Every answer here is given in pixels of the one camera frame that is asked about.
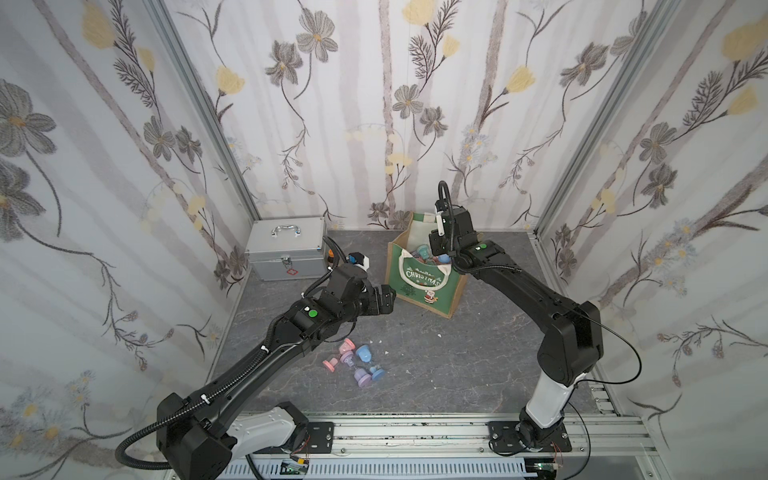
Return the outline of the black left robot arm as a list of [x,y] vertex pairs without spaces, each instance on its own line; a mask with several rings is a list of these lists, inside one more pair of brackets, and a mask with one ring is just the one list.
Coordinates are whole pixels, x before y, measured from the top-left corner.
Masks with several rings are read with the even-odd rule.
[[232,428],[246,402],[282,369],[363,316],[388,315],[395,291],[373,285],[366,269],[352,263],[329,236],[327,272],[268,325],[265,337],[224,374],[186,397],[167,396],[154,423],[122,440],[114,457],[138,470],[172,470],[181,479],[215,479],[240,454],[250,453]]

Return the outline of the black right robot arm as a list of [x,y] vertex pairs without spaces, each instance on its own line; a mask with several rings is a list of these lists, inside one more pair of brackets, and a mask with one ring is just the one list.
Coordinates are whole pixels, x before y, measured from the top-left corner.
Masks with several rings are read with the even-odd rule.
[[575,388],[604,356],[603,334],[621,335],[604,325],[599,309],[561,295],[520,267],[491,240],[475,231],[470,212],[452,202],[448,184],[437,186],[437,228],[432,251],[447,255],[461,275],[495,288],[517,305],[543,333],[537,350],[541,374],[534,393],[510,429],[489,432],[489,449],[500,456],[541,451],[566,434],[564,410]]

